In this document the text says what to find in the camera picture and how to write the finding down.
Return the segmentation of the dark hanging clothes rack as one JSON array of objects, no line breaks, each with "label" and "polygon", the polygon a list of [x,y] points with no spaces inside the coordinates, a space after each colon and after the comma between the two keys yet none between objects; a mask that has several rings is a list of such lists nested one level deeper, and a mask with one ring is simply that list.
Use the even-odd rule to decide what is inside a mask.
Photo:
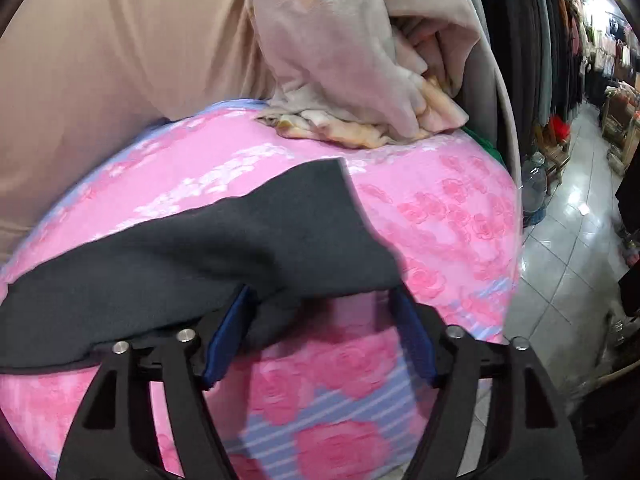
[{"label": "dark hanging clothes rack", "polygon": [[566,125],[582,102],[580,20],[575,0],[480,0],[492,52],[512,106],[518,147],[535,129]]}]

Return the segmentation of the clear water jug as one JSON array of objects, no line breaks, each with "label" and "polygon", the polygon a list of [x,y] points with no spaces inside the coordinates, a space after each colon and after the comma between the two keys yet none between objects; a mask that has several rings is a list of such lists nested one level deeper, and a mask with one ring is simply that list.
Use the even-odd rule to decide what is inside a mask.
[{"label": "clear water jug", "polygon": [[532,223],[544,206],[547,190],[546,159],[541,152],[535,152],[522,166],[521,199],[524,228]]}]

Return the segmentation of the beige headboard cover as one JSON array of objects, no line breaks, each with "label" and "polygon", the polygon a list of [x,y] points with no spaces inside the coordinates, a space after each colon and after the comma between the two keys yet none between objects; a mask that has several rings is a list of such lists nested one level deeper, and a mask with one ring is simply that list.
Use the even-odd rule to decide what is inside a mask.
[{"label": "beige headboard cover", "polygon": [[147,126],[265,99],[246,0],[1,0],[1,255]]}]

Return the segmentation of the pink rose bed sheet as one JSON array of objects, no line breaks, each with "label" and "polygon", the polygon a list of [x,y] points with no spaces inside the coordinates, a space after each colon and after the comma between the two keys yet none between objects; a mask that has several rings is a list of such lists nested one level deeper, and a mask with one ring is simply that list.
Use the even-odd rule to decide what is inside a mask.
[{"label": "pink rose bed sheet", "polygon": [[[154,129],[113,157],[54,208],[1,283],[81,244],[329,158],[343,159],[413,297],[497,341],[516,283],[518,191],[472,133],[346,151],[282,139],[244,102]],[[304,301],[275,344],[237,356],[204,398],[242,479],[374,479],[397,476],[410,460],[435,391],[414,371],[385,295],[370,292]]]}]

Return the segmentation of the pale floral blanket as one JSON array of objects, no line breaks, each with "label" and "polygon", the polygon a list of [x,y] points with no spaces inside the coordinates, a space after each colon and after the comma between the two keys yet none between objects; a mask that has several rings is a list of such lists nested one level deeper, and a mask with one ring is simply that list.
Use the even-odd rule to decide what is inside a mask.
[{"label": "pale floral blanket", "polygon": [[475,0],[250,0],[276,81],[262,122],[348,148],[469,127],[520,168],[506,84]]}]

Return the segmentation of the dark grey pants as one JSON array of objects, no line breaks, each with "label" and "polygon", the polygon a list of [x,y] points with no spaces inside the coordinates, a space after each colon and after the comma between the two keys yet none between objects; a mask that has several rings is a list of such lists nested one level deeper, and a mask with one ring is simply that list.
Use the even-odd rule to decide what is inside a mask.
[{"label": "dark grey pants", "polygon": [[246,195],[139,223],[23,274],[1,305],[1,368],[88,366],[114,342],[160,336],[225,307],[243,287],[266,305],[250,331],[260,346],[296,320],[306,298],[400,282],[342,163],[314,160]]}]

